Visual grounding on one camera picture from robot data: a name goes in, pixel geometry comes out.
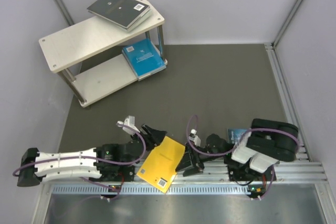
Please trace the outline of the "yellow book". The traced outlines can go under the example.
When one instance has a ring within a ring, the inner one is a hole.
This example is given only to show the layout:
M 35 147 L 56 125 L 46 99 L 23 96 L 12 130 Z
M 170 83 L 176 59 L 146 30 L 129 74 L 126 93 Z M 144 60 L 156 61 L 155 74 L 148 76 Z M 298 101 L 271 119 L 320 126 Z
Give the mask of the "yellow book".
M 184 145 L 166 136 L 159 146 L 150 151 L 137 176 L 160 192 L 167 193 L 184 151 Z

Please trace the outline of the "dark blue castle book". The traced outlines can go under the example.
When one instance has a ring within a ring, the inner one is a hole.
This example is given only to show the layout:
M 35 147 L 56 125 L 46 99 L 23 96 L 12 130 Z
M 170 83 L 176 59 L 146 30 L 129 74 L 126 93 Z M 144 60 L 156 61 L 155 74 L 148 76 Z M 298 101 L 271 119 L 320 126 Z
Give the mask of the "dark blue castle book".
M 247 129 L 228 129 L 228 142 L 231 144 L 238 144 L 246 131 Z

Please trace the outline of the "light blue cat book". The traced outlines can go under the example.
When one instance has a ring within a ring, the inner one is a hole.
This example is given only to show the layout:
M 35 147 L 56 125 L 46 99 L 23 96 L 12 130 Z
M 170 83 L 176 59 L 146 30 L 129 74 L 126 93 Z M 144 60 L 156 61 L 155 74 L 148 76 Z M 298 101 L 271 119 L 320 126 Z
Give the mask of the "light blue cat book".
M 142 74 L 142 75 L 138 76 L 137 79 L 138 79 L 138 81 L 141 81 L 141 80 L 143 80 L 145 78 L 148 78 L 148 77 L 150 77 L 150 76 L 152 76 L 152 75 L 154 75 L 154 74 L 156 74 L 156 73 L 158 73 L 158 72 L 166 69 L 166 66 L 167 66 L 167 60 L 164 61 L 163 66 L 160 66 L 160 67 L 158 67 L 158 68 L 156 68 L 154 70 L 151 70 L 151 71 L 149 71 L 149 72 L 147 72 L 145 74 Z

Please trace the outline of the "blue paperback book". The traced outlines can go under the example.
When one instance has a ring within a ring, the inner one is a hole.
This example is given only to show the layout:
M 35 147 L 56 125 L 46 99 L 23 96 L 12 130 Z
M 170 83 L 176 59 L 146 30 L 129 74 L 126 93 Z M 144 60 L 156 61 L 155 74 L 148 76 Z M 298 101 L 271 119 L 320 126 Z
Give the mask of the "blue paperback book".
M 122 53 L 138 80 L 166 68 L 158 49 L 147 38 L 123 47 Z

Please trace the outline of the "black shiny book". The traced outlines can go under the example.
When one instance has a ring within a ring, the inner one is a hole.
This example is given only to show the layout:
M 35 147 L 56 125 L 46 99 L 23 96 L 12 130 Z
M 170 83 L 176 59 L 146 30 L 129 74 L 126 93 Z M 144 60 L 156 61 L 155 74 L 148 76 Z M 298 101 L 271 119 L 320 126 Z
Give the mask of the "black shiny book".
M 152 15 L 151 7 L 137 0 L 96 0 L 87 10 L 126 31 L 135 29 Z

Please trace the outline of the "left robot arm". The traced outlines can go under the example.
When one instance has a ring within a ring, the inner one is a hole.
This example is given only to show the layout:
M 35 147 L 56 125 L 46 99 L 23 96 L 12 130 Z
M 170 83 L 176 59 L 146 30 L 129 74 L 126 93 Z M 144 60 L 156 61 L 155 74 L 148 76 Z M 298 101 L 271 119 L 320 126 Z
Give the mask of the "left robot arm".
M 131 139 L 124 144 L 104 144 L 87 150 L 45 153 L 29 148 L 13 171 L 18 187 L 32 187 L 57 179 L 81 178 L 93 184 L 132 182 L 135 165 L 144 154 L 158 147 L 167 132 L 143 124 L 140 129 L 124 121 L 117 126 Z

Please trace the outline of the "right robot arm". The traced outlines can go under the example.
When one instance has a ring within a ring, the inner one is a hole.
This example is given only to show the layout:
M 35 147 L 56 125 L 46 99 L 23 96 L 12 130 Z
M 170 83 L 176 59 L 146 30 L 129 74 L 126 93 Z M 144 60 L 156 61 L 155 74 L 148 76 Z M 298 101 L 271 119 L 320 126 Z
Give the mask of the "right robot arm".
M 233 134 L 227 141 L 217 134 L 206 138 L 200 146 L 195 129 L 190 130 L 184 155 L 176 167 L 184 177 L 204 172 L 205 163 L 223 159 L 229 179 L 234 182 L 269 181 L 271 168 L 279 161 L 293 162 L 299 149 L 297 126 L 279 121 L 253 119 L 247 130 Z

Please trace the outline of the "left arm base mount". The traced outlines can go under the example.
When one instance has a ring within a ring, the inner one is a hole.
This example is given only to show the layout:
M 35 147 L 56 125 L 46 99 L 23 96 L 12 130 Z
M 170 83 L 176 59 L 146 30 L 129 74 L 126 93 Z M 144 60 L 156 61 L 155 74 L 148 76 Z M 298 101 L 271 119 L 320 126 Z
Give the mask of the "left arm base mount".
M 133 182 L 135 166 L 112 166 L 104 174 L 107 182 Z

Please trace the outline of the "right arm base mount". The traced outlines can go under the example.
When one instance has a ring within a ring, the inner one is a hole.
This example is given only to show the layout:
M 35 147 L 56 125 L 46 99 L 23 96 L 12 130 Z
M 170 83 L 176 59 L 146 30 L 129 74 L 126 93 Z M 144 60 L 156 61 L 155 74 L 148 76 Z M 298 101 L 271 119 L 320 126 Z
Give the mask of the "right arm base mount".
M 272 178 L 272 169 L 269 167 L 265 172 L 260 173 L 249 167 L 249 163 L 240 164 L 238 162 L 232 162 L 227 164 L 229 172 L 229 180 L 236 182 L 241 186 L 247 186 L 253 182 L 262 182 L 265 185 L 266 182 Z

